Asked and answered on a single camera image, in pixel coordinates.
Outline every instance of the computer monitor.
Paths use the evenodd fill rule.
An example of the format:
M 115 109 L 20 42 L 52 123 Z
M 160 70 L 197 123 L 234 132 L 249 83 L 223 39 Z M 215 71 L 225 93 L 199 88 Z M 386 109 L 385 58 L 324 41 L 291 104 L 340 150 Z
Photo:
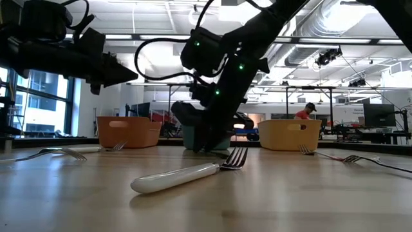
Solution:
M 138 104 L 137 112 L 139 117 L 150 118 L 150 102 Z
M 138 117 L 138 105 L 133 104 L 130 106 L 130 117 Z
M 395 107 L 392 104 L 363 104 L 365 126 L 397 126 Z

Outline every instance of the plastic bin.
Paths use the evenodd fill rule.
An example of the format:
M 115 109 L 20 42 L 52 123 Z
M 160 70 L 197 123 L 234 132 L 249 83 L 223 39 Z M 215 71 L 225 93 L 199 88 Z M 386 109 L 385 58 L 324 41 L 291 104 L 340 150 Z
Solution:
M 317 149 L 321 120 L 267 120 L 260 122 L 262 147 L 275 151 L 299 151 L 299 145 Z
M 193 150 L 193 140 L 194 140 L 194 127 L 183 126 L 183 145 L 186 149 Z M 230 138 L 225 139 L 223 142 L 218 144 L 213 150 L 227 150 L 230 147 Z
M 161 126 L 145 117 L 97 117 L 98 141 L 103 148 L 123 141 L 127 141 L 124 148 L 156 146 Z

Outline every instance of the desk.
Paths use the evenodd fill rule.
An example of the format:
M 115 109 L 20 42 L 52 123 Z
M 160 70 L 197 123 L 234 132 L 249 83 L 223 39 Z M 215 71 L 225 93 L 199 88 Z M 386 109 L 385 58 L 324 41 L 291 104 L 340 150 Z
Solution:
M 399 137 L 407 137 L 405 133 L 362 133 L 361 140 L 376 141 L 383 144 L 398 144 Z
M 406 157 L 321 152 L 379 155 L 412 169 Z M 241 171 L 139 195 L 129 187 L 137 177 L 216 159 L 183 147 L 85 156 L 86 162 L 47 155 L 0 165 L 0 231 L 412 231 L 411 175 L 368 162 L 250 148 Z

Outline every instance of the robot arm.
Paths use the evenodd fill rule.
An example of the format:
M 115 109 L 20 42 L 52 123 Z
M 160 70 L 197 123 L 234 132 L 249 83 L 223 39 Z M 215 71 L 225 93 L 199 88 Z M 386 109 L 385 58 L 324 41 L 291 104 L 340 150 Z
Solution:
M 261 8 L 261 12 L 244 26 L 223 37 L 199 26 L 191 32 L 191 37 L 181 54 L 184 67 L 195 69 L 199 75 L 210 77 L 213 70 L 218 70 L 224 56 L 229 58 L 216 84 L 202 86 L 196 85 L 195 82 L 190 89 L 193 92 L 192 98 L 200 100 L 201 105 L 205 107 L 203 111 L 193 113 L 190 104 L 173 104 L 172 111 L 179 121 L 195 127 L 194 151 L 202 148 L 211 150 L 232 135 L 234 115 L 239 105 L 246 103 L 244 96 L 257 71 L 269 72 L 267 60 L 261 57 L 275 41 L 283 26 L 307 2 L 276 0 L 271 6 Z M 403 26 L 403 23 L 412 21 L 411 14 L 407 12 L 409 8 L 406 1 L 358 2 L 374 6 L 412 51 L 412 29 Z
M 58 73 L 65 78 L 78 77 L 90 83 L 91 92 L 100 93 L 100 86 L 111 86 L 137 79 L 138 75 L 123 67 L 113 54 L 102 53 L 105 35 L 88 28 L 94 19 L 88 15 L 88 2 L 83 20 L 72 26 L 65 3 L 44 0 L 24 2 L 19 25 L 0 25 L 0 64 L 13 68 L 28 78 L 30 69 Z M 73 30 L 74 43 L 63 41 L 66 28 Z

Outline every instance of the blue object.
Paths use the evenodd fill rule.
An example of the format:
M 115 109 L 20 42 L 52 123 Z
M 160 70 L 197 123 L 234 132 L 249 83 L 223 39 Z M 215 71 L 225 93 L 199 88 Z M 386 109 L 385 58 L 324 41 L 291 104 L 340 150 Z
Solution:
M 193 126 L 183 126 L 183 145 L 186 149 L 193 150 L 194 144 L 194 127 Z M 218 144 L 213 150 L 227 150 L 230 147 L 230 138 L 225 139 L 223 142 Z

